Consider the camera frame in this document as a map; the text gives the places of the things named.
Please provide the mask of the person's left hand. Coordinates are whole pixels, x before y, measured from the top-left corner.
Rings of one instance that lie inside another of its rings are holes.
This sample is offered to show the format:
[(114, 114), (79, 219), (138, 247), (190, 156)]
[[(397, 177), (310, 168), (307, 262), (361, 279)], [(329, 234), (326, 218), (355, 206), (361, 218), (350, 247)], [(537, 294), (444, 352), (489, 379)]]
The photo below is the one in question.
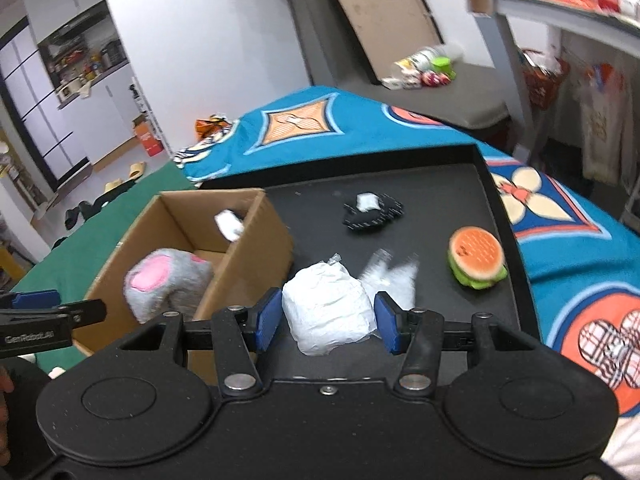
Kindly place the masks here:
[(11, 458), (8, 448), (8, 422), (9, 410), (6, 405), (6, 396), (14, 390), (14, 383), (4, 366), (0, 367), (0, 463), (6, 466)]

